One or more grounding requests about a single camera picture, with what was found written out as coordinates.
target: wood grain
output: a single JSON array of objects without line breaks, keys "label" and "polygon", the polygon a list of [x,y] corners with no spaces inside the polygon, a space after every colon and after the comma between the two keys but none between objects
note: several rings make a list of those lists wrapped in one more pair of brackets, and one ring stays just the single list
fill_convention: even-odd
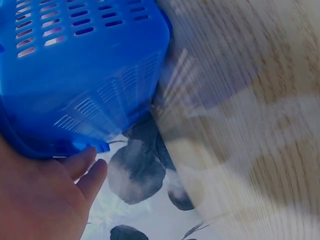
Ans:
[{"label": "wood grain", "polygon": [[320,1],[158,0],[173,24],[154,114],[224,239],[320,239]]}]

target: finger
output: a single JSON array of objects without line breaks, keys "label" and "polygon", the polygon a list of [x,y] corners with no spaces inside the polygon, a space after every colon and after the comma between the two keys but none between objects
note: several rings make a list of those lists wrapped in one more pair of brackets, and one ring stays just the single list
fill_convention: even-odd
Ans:
[{"label": "finger", "polygon": [[86,173],[88,168],[94,163],[96,156],[97,150],[91,146],[76,155],[68,157],[62,164],[72,180],[75,181]]},{"label": "finger", "polygon": [[107,177],[107,171],[108,166],[106,161],[103,159],[99,159],[91,167],[89,172],[82,178],[80,178],[80,180],[76,184],[89,203],[90,207]]}]

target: light wood table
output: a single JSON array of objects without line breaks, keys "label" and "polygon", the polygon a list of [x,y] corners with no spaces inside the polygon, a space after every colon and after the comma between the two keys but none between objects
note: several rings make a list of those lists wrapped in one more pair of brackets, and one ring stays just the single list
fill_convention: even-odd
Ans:
[{"label": "light wood table", "polygon": [[320,239],[320,1],[158,2],[154,114],[198,211],[227,240]]}]

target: blue plastic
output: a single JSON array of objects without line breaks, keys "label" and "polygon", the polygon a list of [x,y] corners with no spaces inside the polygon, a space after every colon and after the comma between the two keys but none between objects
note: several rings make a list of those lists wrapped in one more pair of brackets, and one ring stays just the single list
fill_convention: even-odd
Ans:
[{"label": "blue plastic", "polygon": [[148,111],[170,41],[153,0],[0,4],[0,131],[18,152],[105,152]]}]

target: hand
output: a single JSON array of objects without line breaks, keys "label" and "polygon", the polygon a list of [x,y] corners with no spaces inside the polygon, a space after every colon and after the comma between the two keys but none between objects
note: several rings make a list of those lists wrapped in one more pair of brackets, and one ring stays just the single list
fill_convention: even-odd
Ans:
[{"label": "hand", "polygon": [[102,159],[84,175],[96,155],[89,147],[63,162],[35,161],[0,135],[0,239],[79,240],[107,176]]}]

